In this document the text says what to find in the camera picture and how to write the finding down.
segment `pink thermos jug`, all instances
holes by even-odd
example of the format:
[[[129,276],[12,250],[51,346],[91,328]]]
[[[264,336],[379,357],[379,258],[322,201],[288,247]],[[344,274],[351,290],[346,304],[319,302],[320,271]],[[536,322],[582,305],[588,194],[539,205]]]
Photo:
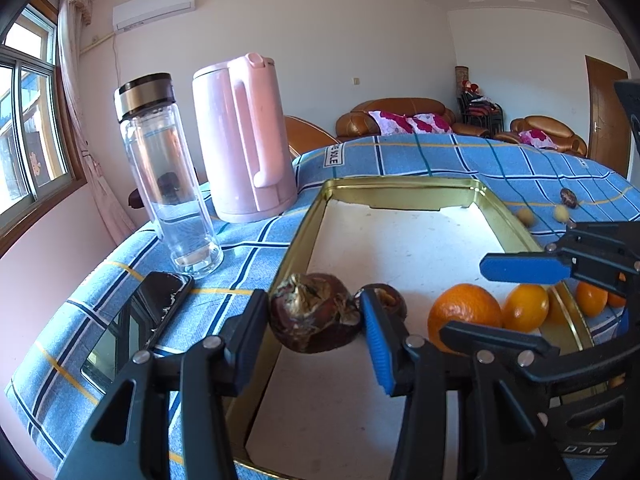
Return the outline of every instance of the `pink thermos jug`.
[[[247,54],[193,76],[211,199],[226,222],[279,215],[298,196],[273,59]]]

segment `pink curtain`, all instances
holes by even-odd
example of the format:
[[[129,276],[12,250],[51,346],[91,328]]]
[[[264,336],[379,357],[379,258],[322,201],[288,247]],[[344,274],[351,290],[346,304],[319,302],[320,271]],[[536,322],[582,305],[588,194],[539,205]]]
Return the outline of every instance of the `pink curtain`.
[[[58,56],[62,71],[62,85],[71,116],[76,146],[82,159],[82,168],[100,216],[113,240],[120,244],[133,231],[135,225],[124,211],[107,181],[100,163],[89,149],[84,138],[82,103],[78,79],[80,56],[80,33],[82,24],[91,21],[91,0],[60,0],[58,14]]]

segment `wooden door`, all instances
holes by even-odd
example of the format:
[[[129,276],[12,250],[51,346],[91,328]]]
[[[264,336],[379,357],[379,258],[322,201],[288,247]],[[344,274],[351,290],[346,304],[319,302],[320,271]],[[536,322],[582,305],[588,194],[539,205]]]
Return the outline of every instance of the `wooden door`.
[[[587,157],[626,178],[631,150],[631,126],[613,83],[628,74],[612,64],[587,56],[591,95],[591,133]]]

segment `brown leather sofa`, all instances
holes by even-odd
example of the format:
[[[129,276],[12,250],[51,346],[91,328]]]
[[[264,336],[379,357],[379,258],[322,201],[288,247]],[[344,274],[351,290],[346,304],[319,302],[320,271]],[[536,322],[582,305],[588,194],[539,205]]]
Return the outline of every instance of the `brown leather sofa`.
[[[520,144],[519,132],[527,130],[542,130],[558,147],[558,151],[569,155],[587,156],[587,144],[574,133],[566,124],[544,115],[530,115],[523,119],[511,121],[510,132],[500,132],[494,135],[495,140]]]
[[[306,152],[312,152],[318,148],[340,144],[338,140],[329,135],[319,126],[299,117],[284,116],[289,141],[289,153],[291,158],[296,158]]]
[[[380,110],[393,114],[413,116],[415,114],[438,114],[450,124],[454,133],[474,137],[491,137],[489,130],[471,124],[456,122],[456,115],[444,104],[435,99],[425,97],[386,97],[366,101],[353,107],[335,123],[337,139],[345,142],[357,137],[379,135],[380,129],[376,121],[367,114]]]

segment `wooden window frame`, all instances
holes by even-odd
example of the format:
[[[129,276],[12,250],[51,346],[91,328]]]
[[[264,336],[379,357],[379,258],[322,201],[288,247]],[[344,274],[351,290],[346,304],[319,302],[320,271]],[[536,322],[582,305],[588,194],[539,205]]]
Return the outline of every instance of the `wooden window frame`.
[[[30,0],[29,2],[38,12],[55,25],[58,24],[58,10],[48,0]],[[2,257],[20,237],[25,234],[38,220],[51,211],[55,206],[69,197],[72,193],[86,184],[82,160],[78,153],[76,140],[74,139],[71,117],[66,106],[65,93],[62,86],[62,72],[58,64],[58,50],[56,48],[56,69],[52,84],[55,86],[55,95],[52,98],[53,116],[58,127],[58,133],[64,144],[66,161],[71,176],[71,182],[60,187],[51,195],[42,200],[37,200],[30,208],[26,209],[11,224],[0,231],[0,257]]]

